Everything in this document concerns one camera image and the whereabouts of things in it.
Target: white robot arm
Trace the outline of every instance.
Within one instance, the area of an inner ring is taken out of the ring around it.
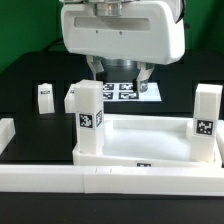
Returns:
[[[87,55],[94,78],[103,71],[101,58],[137,61],[137,90],[144,92],[154,64],[169,64],[184,54],[183,0],[63,2],[65,46]]]

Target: black table surface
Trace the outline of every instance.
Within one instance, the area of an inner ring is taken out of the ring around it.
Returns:
[[[106,70],[108,82],[132,82],[137,72]],[[90,76],[85,57],[66,52],[30,52],[6,69],[0,119],[14,118],[16,136],[0,163],[72,164],[75,115],[65,114],[64,97],[71,83]],[[158,83],[162,102],[108,102],[105,113],[192,117],[197,84],[224,84],[224,55],[187,51],[177,63],[157,65],[150,81]],[[55,114],[39,115],[37,86],[45,82],[53,84]],[[223,211],[223,197],[0,193],[0,223],[223,223]]]

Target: white tray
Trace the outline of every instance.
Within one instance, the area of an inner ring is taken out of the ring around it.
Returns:
[[[105,144],[98,155],[73,150],[75,165],[221,167],[219,147],[211,163],[190,160],[189,118],[105,114]]]

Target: green wall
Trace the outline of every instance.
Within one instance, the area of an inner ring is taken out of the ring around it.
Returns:
[[[186,0],[187,49],[211,49],[224,53],[224,1]]]
[[[224,53],[224,1],[186,0],[187,49]],[[62,36],[58,0],[0,0],[0,72],[25,52]]]
[[[0,72],[57,37],[58,0],[0,0]]]

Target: white cube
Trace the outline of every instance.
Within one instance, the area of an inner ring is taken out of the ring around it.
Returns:
[[[40,114],[54,113],[52,84],[38,85],[38,106]]]
[[[196,90],[191,160],[212,162],[222,86],[199,84]]]
[[[15,135],[15,126],[12,118],[0,120],[0,154]]]
[[[74,92],[79,151],[99,154],[104,145],[103,83],[82,80]]]
[[[74,97],[75,84],[71,84],[68,93],[65,97],[65,113],[75,113],[75,97]]]

